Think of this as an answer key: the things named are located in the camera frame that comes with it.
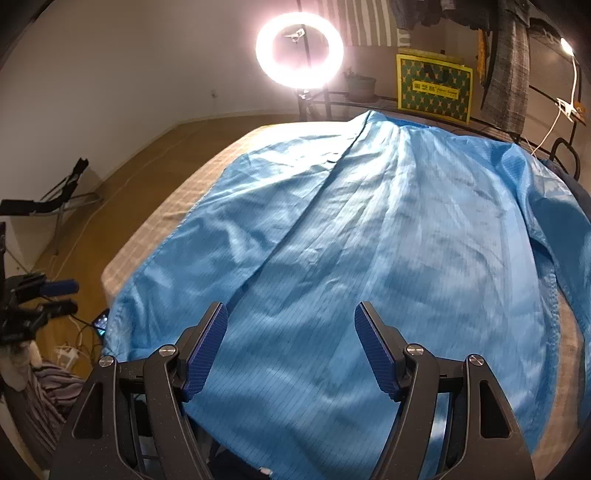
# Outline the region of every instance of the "bed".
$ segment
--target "bed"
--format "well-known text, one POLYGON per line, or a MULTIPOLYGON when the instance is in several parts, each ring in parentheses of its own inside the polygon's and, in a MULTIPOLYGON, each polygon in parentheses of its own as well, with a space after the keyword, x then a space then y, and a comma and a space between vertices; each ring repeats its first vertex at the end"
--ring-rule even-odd
MULTIPOLYGON (((132 273, 171 234, 193 205, 211 188, 222 171, 241 154, 294 134, 331 133, 338 122, 308 122, 260 127, 214 156, 187 179, 137 230, 102 274, 109 303, 118 295, 132 273)), ((532 454, 538 478, 543 478, 560 460, 576 437, 582 336, 564 297, 560 295, 560 355, 557 388, 550 419, 532 454)))

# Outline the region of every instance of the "black chair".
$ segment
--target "black chair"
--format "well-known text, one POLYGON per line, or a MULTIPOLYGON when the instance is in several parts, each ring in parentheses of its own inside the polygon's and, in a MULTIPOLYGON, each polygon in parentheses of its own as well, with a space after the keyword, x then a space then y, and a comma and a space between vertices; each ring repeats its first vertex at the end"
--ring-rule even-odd
POLYGON ((0 216, 51 216, 57 215, 56 229, 53 234, 53 242, 56 254, 59 246, 59 233, 64 213, 80 207, 92 205, 102 201, 95 193, 73 195, 80 176, 88 167, 88 160, 81 158, 76 162, 74 170, 69 176, 47 192, 38 202, 34 200, 2 200, 0 201, 0 216))

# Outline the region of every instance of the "blue gripper pad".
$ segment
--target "blue gripper pad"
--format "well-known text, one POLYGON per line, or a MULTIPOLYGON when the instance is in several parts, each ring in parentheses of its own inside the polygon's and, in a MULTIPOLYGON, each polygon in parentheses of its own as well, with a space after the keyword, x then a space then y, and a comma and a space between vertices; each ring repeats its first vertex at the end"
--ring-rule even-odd
POLYGON ((220 304, 187 361, 187 380, 183 385, 183 395, 187 399, 203 390, 227 328, 228 311, 220 304))
POLYGON ((384 345, 374 323, 361 304, 355 308, 355 330, 380 390, 388 395, 396 394, 398 383, 394 377, 396 372, 394 358, 384 345))
POLYGON ((61 297, 78 293, 80 286, 74 279, 47 282, 39 288, 39 293, 46 297, 61 297))

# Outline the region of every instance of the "white wall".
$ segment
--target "white wall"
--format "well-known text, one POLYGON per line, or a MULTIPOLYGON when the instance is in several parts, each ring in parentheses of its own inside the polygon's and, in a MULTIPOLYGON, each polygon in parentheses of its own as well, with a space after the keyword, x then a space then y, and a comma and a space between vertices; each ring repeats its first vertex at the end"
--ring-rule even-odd
MULTIPOLYGON (((85 184, 93 187, 188 119, 297 111, 293 91, 267 78, 254 55, 260 28, 294 10, 295 0, 55 0, 0 70, 0 197, 39 198, 79 157, 90 160, 85 184)), ((444 48, 475 66, 476 33, 451 22, 417 27, 413 46, 444 48)), ((378 93, 395 96, 395 53, 349 47, 345 66, 377 77, 378 93)), ((532 83, 567 98, 568 63, 535 40, 531 53, 532 83)), ((343 88, 342 76, 332 85, 343 88)), ((475 115, 481 91, 476 85, 475 115)), ((588 83, 583 92, 591 99, 588 83)), ((549 100, 530 92, 526 136, 538 142, 554 117, 549 100)), ((557 132, 568 138, 565 119, 557 132)), ((589 138, 579 128, 576 145, 587 164, 589 138)), ((582 180, 591 186, 591 166, 582 180)), ((9 246, 26 266, 50 239, 52 222, 9 223, 9 246)))

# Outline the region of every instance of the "ring light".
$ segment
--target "ring light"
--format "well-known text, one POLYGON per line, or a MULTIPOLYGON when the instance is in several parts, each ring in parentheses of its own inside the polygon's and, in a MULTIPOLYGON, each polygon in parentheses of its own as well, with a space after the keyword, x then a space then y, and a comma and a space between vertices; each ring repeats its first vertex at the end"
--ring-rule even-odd
POLYGON ((339 71, 345 54, 343 41, 337 29, 328 20, 307 12, 293 12, 275 17, 261 29, 255 51, 263 72, 275 82, 296 89, 321 88, 339 71), (279 65, 273 59, 275 37, 281 30, 292 25, 307 25, 326 37, 329 54, 321 65, 292 69, 279 65))

